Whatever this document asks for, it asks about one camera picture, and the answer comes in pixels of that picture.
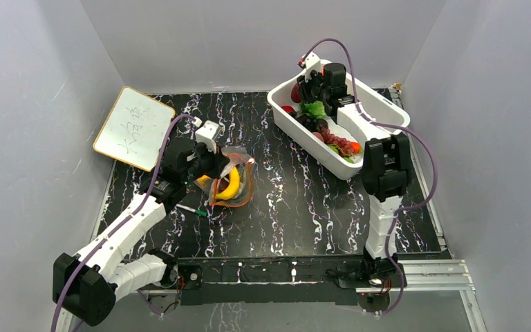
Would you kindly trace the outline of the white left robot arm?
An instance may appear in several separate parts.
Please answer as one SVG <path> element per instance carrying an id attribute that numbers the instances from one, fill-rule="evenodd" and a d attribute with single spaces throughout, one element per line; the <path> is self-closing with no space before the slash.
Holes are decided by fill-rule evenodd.
<path id="1" fill-rule="evenodd" d="M 150 284 L 173 288 L 179 283 L 178 260 L 152 249 L 141 258 L 123 260 L 136 243 L 161 222 L 202 176 L 218 179 L 230 163 L 232 148 L 211 148 L 198 142 L 166 160 L 159 160 L 142 191 L 119 217 L 74 255 L 62 253 L 53 264 L 52 331 L 68 311 L 89 326 L 104 321 L 115 304 Z"/>

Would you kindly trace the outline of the dark red toy fruit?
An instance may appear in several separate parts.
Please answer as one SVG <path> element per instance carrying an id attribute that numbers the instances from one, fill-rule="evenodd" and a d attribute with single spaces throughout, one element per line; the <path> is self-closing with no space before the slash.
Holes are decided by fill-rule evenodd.
<path id="1" fill-rule="evenodd" d="M 225 191 L 230 185 L 230 182 L 227 178 L 222 178 L 218 182 L 217 192 L 221 193 Z"/>

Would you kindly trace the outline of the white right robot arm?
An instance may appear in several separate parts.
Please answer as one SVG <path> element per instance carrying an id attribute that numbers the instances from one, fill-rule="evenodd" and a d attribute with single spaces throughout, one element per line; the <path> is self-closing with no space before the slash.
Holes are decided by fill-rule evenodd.
<path id="1" fill-rule="evenodd" d="M 331 62 L 306 70 L 297 76 L 295 90 L 292 100 L 302 103 L 304 113 L 317 120 L 336 118 L 360 144 L 360 175 L 371 209 L 362 279 L 370 286 L 380 286 L 397 275 L 404 288 L 406 279 L 398 264 L 394 230 L 413 168 L 405 128 L 381 123 L 365 111 L 356 79 L 343 64 Z"/>

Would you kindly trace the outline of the purple toy eggplant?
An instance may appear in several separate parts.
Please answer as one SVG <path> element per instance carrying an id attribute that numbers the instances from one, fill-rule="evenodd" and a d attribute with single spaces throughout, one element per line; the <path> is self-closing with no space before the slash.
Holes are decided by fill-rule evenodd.
<path id="1" fill-rule="evenodd" d="M 299 93 L 299 85 L 298 84 L 294 84 L 294 86 L 292 87 L 291 92 L 290 92 L 290 99 L 294 103 L 297 103 L 297 104 L 302 102 L 302 97 L 300 96 L 300 93 Z"/>

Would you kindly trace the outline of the yellow toy bell pepper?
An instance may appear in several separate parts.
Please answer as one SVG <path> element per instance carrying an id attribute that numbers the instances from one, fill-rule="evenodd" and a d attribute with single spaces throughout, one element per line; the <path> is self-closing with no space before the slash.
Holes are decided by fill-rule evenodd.
<path id="1" fill-rule="evenodd" d="M 200 178 L 198 178 L 195 183 L 199 186 L 199 187 L 209 187 L 212 182 L 213 182 L 213 178 L 209 177 L 209 176 L 206 176 L 206 175 L 203 175 L 201 176 Z"/>

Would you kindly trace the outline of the yellow toy banana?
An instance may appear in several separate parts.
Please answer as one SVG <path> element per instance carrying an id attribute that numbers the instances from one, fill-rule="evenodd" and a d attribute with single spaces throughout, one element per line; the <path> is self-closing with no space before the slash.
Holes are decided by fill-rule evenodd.
<path id="1" fill-rule="evenodd" d="M 233 167 L 232 173 L 230 174 L 230 180 L 231 182 L 230 182 L 229 187 L 221 193 L 217 192 L 217 187 L 218 187 L 217 185 L 216 194 L 215 194 L 216 200 L 218 201 L 230 200 L 230 199 L 233 199 L 238 194 L 241 188 L 241 178 L 240 178 L 237 167 Z"/>

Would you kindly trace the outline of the clear zip bag orange zipper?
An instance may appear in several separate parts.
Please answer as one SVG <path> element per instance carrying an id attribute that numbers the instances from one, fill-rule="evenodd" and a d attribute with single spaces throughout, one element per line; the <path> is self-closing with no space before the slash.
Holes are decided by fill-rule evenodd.
<path id="1" fill-rule="evenodd" d="M 226 146 L 221 151 L 227 163 L 220 178 L 204 175 L 194 182 L 208 194 L 209 205 L 239 208 L 252 198 L 254 158 L 242 146 Z"/>

